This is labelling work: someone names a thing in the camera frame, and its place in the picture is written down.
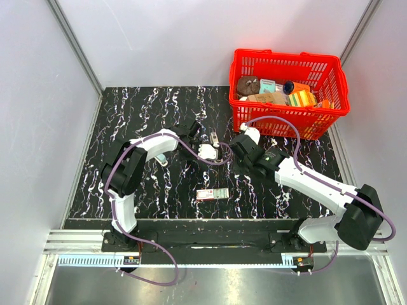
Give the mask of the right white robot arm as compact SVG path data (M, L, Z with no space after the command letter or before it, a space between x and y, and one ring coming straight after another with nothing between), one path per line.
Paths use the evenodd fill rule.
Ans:
M248 135L230 142L240 166L262 179L290 187L318 201L331 216L301 219L289 236L298 252L318 241L342 241L356 250L366 250L383 222L378 193L367 184L360 188L343 184L301 164L279 148L264 150Z

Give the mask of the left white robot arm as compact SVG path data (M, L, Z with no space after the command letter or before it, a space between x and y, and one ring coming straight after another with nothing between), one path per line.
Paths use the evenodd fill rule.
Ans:
M119 232L116 244L124 251L131 251L137 245L138 237L133 232L137 226L134 213L134 193L141 183L147 161L173 151L191 156L198 152L198 134L201 125L197 121L175 125L169 129L139 138L113 141L108 152L101 179L105 192L113 203L112 226Z

